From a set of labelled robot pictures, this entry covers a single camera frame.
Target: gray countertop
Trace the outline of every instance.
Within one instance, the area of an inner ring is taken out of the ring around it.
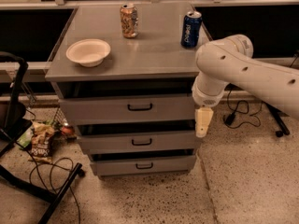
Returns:
[[[207,42],[200,30],[197,48],[180,45],[183,18],[192,6],[186,2],[136,4],[139,35],[127,39],[121,33],[119,5],[79,7],[46,74],[48,81],[87,81],[118,78],[195,76],[195,52]],[[104,61],[92,68],[70,62],[66,50],[87,38],[105,40],[111,46]]]

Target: can lid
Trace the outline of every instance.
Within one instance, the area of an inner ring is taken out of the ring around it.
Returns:
[[[124,4],[122,5],[122,8],[133,8],[134,7],[134,4],[133,3],[128,3],[128,4]]]
[[[189,12],[187,12],[187,16],[189,18],[198,19],[198,18],[202,17],[202,14],[198,11],[189,11]]]

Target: blue can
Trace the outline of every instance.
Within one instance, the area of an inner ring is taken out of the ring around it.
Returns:
[[[184,18],[180,44],[184,48],[197,46],[199,29],[202,24],[202,14],[198,11],[189,11]]]

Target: black chair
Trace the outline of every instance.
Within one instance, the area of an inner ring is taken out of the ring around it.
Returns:
[[[0,103],[0,145],[4,146],[0,152],[1,157],[10,147],[14,146],[16,140],[32,125],[32,122],[23,118],[26,113],[26,107],[19,102],[22,79],[28,68],[28,63],[23,58],[3,51],[0,51],[0,62],[17,62],[20,65],[17,75],[13,80],[12,93],[9,102]],[[47,189],[42,189],[41,187],[21,180],[12,175],[2,165],[0,165],[0,176],[8,181],[10,185],[50,203],[47,211],[38,222],[39,224],[44,224],[50,219],[59,202],[70,188],[76,175],[82,174],[83,171],[81,170],[81,167],[82,164],[76,164],[58,193],[50,192]]]

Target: power adapter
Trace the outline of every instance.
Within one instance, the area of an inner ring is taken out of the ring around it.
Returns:
[[[232,125],[232,123],[235,120],[235,112],[228,115],[228,117],[225,119],[224,123],[228,126]]]

